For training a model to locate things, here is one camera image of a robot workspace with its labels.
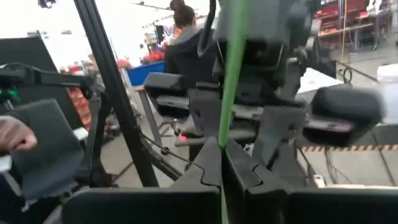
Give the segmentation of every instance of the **gray floor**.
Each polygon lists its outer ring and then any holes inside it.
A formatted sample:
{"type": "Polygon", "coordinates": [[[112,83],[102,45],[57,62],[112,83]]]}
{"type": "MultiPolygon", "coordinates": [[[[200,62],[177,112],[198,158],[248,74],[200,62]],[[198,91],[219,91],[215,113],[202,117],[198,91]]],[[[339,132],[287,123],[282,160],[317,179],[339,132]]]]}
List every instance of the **gray floor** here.
{"type": "MultiPolygon", "coordinates": [[[[362,49],[362,52],[357,54],[349,54],[344,61],[369,75],[376,77],[377,67],[384,63],[397,63],[398,52],[394,45],[395,39],[391,38],[386,43],[383,43],[376,51],[362,49]]],[[[355,86],[377,88],[377,83],[354,74],[353,84],[355,86]]],[[[158,123],[161,122],[159,115],[155,116],[158,123]]],[[[152,137],[149,125],[145,117],[141,121],[143,132],[152,137]]],[[[186,147],[175,148],[174,138],[163,138],[164,146],[169,147],[174,153],[188,158],[188,149],[186,147]]],[[[383,152],[395,179],[398,180],[398,151],[383,152]]],[[[315,168],[315,171],[323,175],[330,183],[330,178],[327,173],[325,156],[322,152],[306,152],[306,156],[315,168]]],[[[381,156],[378,152],[333,152],[333,162],[335,167],[339,170],[337,176],[339,183],[348,184],[366,184],[366,185],[392,185],[386,174],[386,168],[382,164],[381,156]]],[[[172,157],[165,157],[176,168],[183,171],[185,163],[172,157]]],[[[123,137],[118,137],[114,141],[108,143],[103,147],[102,159],[104,166],[108,172],[119,173],[129,163],[131,157],[127,150],[126,143],[123,137]]],[[[157,178],[161,187],[168,187],[172,184],[166,175],[155,168],[157,178]]],[[[127,172],[117,181],[121,187],[142,187],[138,178],[137,170],[131,166],[127,172]]]]}

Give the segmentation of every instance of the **metal pole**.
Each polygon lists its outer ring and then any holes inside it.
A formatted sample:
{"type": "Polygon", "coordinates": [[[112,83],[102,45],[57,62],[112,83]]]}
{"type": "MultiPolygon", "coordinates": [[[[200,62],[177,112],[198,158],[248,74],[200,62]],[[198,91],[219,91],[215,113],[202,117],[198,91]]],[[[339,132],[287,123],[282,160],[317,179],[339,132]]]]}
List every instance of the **metal pole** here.
{"type": "Polygon", "coordinates": [[[95,0],[74,0],[74,2],[142,185],[158,187],[154,168],[146,156],[147,149],[141,142],[143,140],[140,128],[124,89],[95,0]]]}

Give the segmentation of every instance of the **caution tape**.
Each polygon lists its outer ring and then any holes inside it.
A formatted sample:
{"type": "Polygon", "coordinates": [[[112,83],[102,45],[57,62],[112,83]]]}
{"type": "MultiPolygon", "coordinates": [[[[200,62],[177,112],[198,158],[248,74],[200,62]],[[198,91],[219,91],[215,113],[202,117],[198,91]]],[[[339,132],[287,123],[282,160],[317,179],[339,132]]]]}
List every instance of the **caution tape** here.
{"type": "Polygon", "coordinates": [[[395,145],[381,145],[381,146],[350,146],[350,147],[322,147],[322,146],[308,146],[301,147],[303,152],[325,152],[325,150],[332,152],[369,152],[369,151],[397,151],[398,144],[395,145]]]}

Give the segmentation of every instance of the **green strap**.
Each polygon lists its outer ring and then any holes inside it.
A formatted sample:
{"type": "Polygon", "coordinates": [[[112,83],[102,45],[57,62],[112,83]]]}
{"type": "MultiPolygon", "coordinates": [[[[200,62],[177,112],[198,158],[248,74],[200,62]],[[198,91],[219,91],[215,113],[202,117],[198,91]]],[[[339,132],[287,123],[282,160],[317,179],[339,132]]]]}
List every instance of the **green strap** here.
{"type": "MultiPolygon", "coordinates": [[[[220,131],[218,133],[218,144],[223,153],[228,140],[229,124],[232,115],[232,106],[238,86],[239,74],[243,59],[245,46],[246,27],[248,26],[248,3],[244,0],[232,1],[232,13],[229,27],[229,42],[226,57],[226,76],[224,80],[223,107],[221,110],[220,131]]],[[[224,187],[221,186],[221,212],[222,222],[227,224],[228,214],[226,211],[224,187]]]]}

